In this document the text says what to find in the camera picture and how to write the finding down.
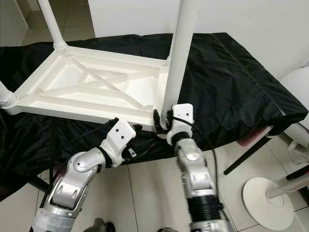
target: white floor tile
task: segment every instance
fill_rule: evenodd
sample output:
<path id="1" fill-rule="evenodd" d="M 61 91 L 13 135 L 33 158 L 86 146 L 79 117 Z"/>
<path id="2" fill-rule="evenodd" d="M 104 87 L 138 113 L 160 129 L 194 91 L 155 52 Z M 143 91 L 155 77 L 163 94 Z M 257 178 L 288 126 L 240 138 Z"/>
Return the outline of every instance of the white floor tile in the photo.
<path id="1" fill-rule="evenodd" d="M 223 171 L 243 153 L 244 148 L 231 143 L 216 149 L 219 170 L 219 192 L 238 230 L 257 223 L 247 213 L 241 199 L 241 191 L 247 180 L 253 177 L 265 177 L 275 182 L 286 176 L 285 170 L 272 155 L 267 146 L 262 147 L 229 175 Z M 213 173 L 213 158 L 206 153 L 208 166 Z"/>
<path id="2" fill-rule="evenodd" d="M 49 179 L 49 170 L 45 170 L 44 172 L 41 173 L 41 179 L 42 180 Z"/>
<path id="3" fill-rule="evenodd" d="M 232 226 L 232 231 L 231 232 L 236 232 L 237 231 L 236 226 L 235 226 L 235 224 L 233 222 L 233 219 L 232 219 L 232 217 L 231 217 L 231 215 L 230 215 L 230 213 L 228 211 L 228 208 L 226 207 L 226 205 L 225 205 L 225 203 L 223 201 L 223 198 L 222 198 L 220 193 L 219 193 L 219 199 L 220 199 L 220 202 L 224 204 L 224 209 L 223 210 L 224 210 L 225 215 L 227 216 L 227 218 L 228 218 L 228 220 L 230 222 L 230 225 Z"/>
<path id="4" fill-rule="evenodd" d="M 29 231 L 35 215 L 38 190 L 26 184 L 0 203 L 0 231 Z"/>
<path id="5" fill-rule="evenodd" d="M 44 192 L 42 192 L 42 191 L 39 190 L 38 202 L 37 202 L 37 204 L 36 204 L 35 213 L 38 212 L 38 209 L 39 209 L 39 207 L 40 207 L 40 204 L 41 204 L 41 201 L 42 201 L 42 199 L 43 199 L 43 196 L 44 196 Z"/>
<path id="6" fill-rule="evenodd" d="M 309 232 L 309 207 L 298 210 L 296 216 L 298 217 L 304 231 Z"/>
<path id="7" fill-rule="evenodd" d="M 155 232 L 164 227 L 190 231 L 176 158 L 131 164 L 129 171 L 140 232 Z"/>
<path id="8" fill-rule="evenodd" d="M 69 8 L 70 0 L 49 0 L 49 4 L 52 7 L 53 13 L 67 12 Z"/>
<path id="9" fill-rule="evenodd" d="M 40 192 L 38 204 L 42 197 Z M 137 231 L 127 166 L 103 170 L 95 176 L 72 232 L 92 226 L 95 218 L 113 222 L 117 231 Z"/>
<path id="10" fill-rule="evenodd" d="M 54 11 L 54 15 L 58 23 L 58 26 L 63 27 L 64 20 L 66 17 L 66 12 L 63 10 L 61 11 L 58 10 L 58 11 Z M 42 11 L 32 11 L 27 19 L 27 22 L 31 30 L 47 28 L 47 24 L 44 19 Z"/>
<path id="11" fill-rule="evenodd" d="M 305 167 L 308 165 L 308 163 L 303 164 L 295 164 L 290 159 L 290 152 L 287 150 L 288 144 L 291 142 L 291 138 L 289 138 L 284 133 L 280 134 L 279 136 L 276 136 L 275 138 L 271 139 L 267 146 L 270 148 L 272 153 L 276 156 L 280 164 L 284 167 L 284 169 L 287 171 L 288 174 L 291 174 L 302 167 Z M 296 149 L 298 151 L 306 152 L 304 148 L 301 146 L 297 146 Z"/>
<path id="12" fill-rule="evenodd" d="M 294 213 L 294 220 L 291 226 L 282 232 L 309 232 L 309 208 L 305 208 Z M 242 230 L 241 232 L 274 232 L 261 225 Z"/>
<path id="13" fill-rule="evenodd" d="M 22 46 L 36 43 L 36 42 L 52 42 L 52 36 L 50 35 L 50 32 L 48 28 L 42 28 L 42 29 L 34 29 L 34 30 L 28 30 L 24 36 L 24 39 L 21 43 Z"/>
<path id="14" fill-rule="evenodd" d="M 70 3 L 65 26 L 92 26 L 90 9 L 87 1 L 77 0 Z"/>
<path id="15" fill-rule="evenodd" d="M 293 204 L 294 211 L 302 209 L 307 206 L 304 198 L 301 196 L 299 191 L 288 193 L 289 198 Z"/>
<path id="16" fill-rule="evenodd" d="M 63 39 L 65 41 L 87 40 L 95 38 L 92 26 L 86 27 L 64 27 Z"/>

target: tile grout line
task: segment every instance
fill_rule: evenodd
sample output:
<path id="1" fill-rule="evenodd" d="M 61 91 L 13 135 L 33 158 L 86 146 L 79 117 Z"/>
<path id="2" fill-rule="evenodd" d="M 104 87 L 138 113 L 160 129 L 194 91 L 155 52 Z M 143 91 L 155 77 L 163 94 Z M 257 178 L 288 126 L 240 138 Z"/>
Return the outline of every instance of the tile grout line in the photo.
<path id="1" fill-rule="evenodd" d="M 305 206 L 305 207 L 303 207 L 303 208 L 301 208 L 301 209 L 297 209 L 297 210 L 294 211 L 294 213 L 296 213 L 296 212 L 299 211 L 299 210 L 306 209 L 306 208 L 309 208 L 309 206 Z"/>
<path id="2" fill-rule="evenodd" d="M 214 177 L 213 177 L 213 175 L 212 175 L 212 173 L 211 173 L 211 171 L 209 170 L 209 173 L 210 173 L 210 175 L 211 175 L 211 177 L 212 177 L 212 179 L 213 179 L 213 181 L 215 182 L 215 179 L 214 179 Z M 224 199 L 223 199 L 223 195 L 220 193 L 220 189 L 219 189 L 219 185 L 218 185 L 218 197 L 219 196 L 221 196 L 221 200 L 223 201 L 223 203 L 224 203 L 224 206 L 225 206 L 225 209 L 226 209 L 226 211 L 227 211 L 227 213 L 228 213 L 228 215 L 230 216 L 230 219 L 229 219 L 229 221 L 232 221 L 232 223 L 233 223 L 233 225 L 234 225 L 234 227 L 236 228 L 236 230 L 237 230 L 237 227 L 236 227 L 236 225 L 235 225 L 235 223 L 234 223 L 234 221 L 233 221 L 233 219 L 232 219 L 232 216 L 231 216 L 231 214 L 230 214 L 230 211 L 228 210 L 228 208 L 227 208 L 227 206 L 226 206 L 226 203 L 225 203 L 225 201 L 224 201 Z"/>
<path id="3" fill-rule="evenodd" d="M 286 174 L 288 175 L 289 173 L 286 171 L 286 169 L 284 168 L 284 166 L 280 163 L 279 159 L 277 158 L 277 156 L 275 155 L 275 153 L 270 149 L 270 147 L 266 144 L 267 148 L 270 150 L 271 154 L 275 157 L 276 161 L 280 164 L 280 166 L 283 168 L 283 170 L 286 172 Z"/>
<path id="4" fill-rule="evenodd" d="M 66 26 L 67 15 L 68 15 L 68 9 L 66 11 L 66 16 L 64 16 L 63 29 L 62 29 L 62 37 L 63 37 L 63 33 L 64 33 L 64 28 Z"/>
<path id="5" fill-rule="evenodd" d="M 131 188 L 131 195 L 132 195 L 133 209 L 134 209 L 134 215 L 135 215 L 135 221 L 136 221 L 136 228 L 137 228 L 137 232 L 139 232 L 139 226 L 137 224 L 137 216 L 136 216 L 136 210 L 135 210 L 135 205 L 134 205 L 134 198 L 133 198 L 133 190 L 132 190 L 132 184 L 131 184 L 130 169 L 129 169 L 129 165 L 128 164 L 127 164 L 127 172 L 129 174 L 129 182 L 130 182 L 130 188 Z"/>
<path id="6" fill-rule="evenodd" d="M 247 230 L 247 229 L 253 228 L 253 227 L 258 226 L 258 225 L 259 225 L 259 224 L 256 224 L 256 225 L 254 225 L 254 226 L 250 226 L 250 227 L 248 227 L 248 228 L 241 229 L 240 231 L 237 231 L 237 232 L 245 231 L 245 230 Z"/>
<path id="7" fill-rule="evenodd" d="M 39 190 L 38 190 L 38 193 L 37 193 L 37 202 L 36 202 L 36 204 L 35 204 L 35 212 L 34 212 L 34 216 L 36 216 L 36 215 L 37 215 L 38 199 L 39 199 Z"/>
<path id="8" fill-rule="evenodd" d="M 37 208 L 38 208 L 38 199 L 39 199 L 39 190 L 38 190 L 38 193 L 37 193 L 37 201 L 35 203 L 35 211 L 34 211 L 34 216 L 37 215 Z"/>
<path id="9" fill-rule="evenodd" d="M 30 11 L 29 15 L 28 15 L 27 18 L 26 18 L 27 23 L 28 23 L 28 19 L 29 19 L 29 17 L 30 17 L 30 14 L 32 13 L 32 11 L 33 11 L 33 10 Z"/>

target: black fabric cover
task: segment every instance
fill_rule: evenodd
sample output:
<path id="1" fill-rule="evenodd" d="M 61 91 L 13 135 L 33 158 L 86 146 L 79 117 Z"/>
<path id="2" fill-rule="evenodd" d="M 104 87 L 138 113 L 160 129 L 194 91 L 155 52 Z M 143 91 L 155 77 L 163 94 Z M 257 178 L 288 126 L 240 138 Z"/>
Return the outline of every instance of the black fabric cover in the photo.
<path id="1" fill-rule="evenodd" d="M 171 34 L 125 35 L 71 42 L 69 45 L 166 59 Z M 52 43 L 0 49 L 0 80 L 15 91 L 53 51 Z M 194 120 L 215 147 L 244 137 L 252 128 L 273 125 L 272 134 L 298 122 L 308 111 L 245 48 L 226 33 L 195 34 L 186 65 L 179 103 L 194 106 Z M 51 134 L 51 125 L 57 127 Z M 61 147 L 100 124 L 28 113 L 0 111 L 0 174 L 37 175 L 49 165 L 50 140 L 56 137 L 56 162 L 100 144 L 111 125 L 64 149 Z M 198 145 L 209 149 L 194 133 Z M 166 141 L 143 131 L 132 141 L 132 162 L 173 156 Z"/>

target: round white base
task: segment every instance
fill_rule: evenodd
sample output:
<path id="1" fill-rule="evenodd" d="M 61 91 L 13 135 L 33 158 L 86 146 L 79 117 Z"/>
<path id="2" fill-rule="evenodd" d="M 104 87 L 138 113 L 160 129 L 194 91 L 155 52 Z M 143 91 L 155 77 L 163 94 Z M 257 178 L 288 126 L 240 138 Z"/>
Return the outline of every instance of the round white base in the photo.
<path id="1" fill-rule="evenodd" d="M 294 209 L 287 194 L 268 199 L 266 192 L 278 185 L 265 178 L 252 178 L 242 190 L 242 200 L 249 214 L 261 226 L 274 231 L 288 228 L 294 217 Z"/>

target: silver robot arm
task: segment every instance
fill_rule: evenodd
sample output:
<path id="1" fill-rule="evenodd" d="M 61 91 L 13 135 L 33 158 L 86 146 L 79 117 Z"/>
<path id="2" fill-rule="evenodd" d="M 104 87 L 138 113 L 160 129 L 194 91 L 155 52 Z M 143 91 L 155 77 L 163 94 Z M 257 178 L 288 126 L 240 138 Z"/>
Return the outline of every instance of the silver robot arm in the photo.
<path id="1" fill-rule="evenodd" d="M 229 221 L 223 216 L 216 185 L 206 165 L 204 155 L 191 139 L 191 126 L 175 120 L 193 123 L 193 107 L 190 104 L 172 106 L 173 120 L 167 133 L 167 142 L 174 147 L 177 164 L 191 215 L 191 232 L 231 232 Z"/>
<path id="2" fill-rule="evenodd" d="M 65 175 L 53 187 L 44 207 L 38 210 L 33 231 L 70 232 L 99 166 L 102 169 L 119 166 L 124 161 L 121 156 L 124 148 L 135 136 L 127 122 L 118 120 L 100 146 L 72 156 Z"/>

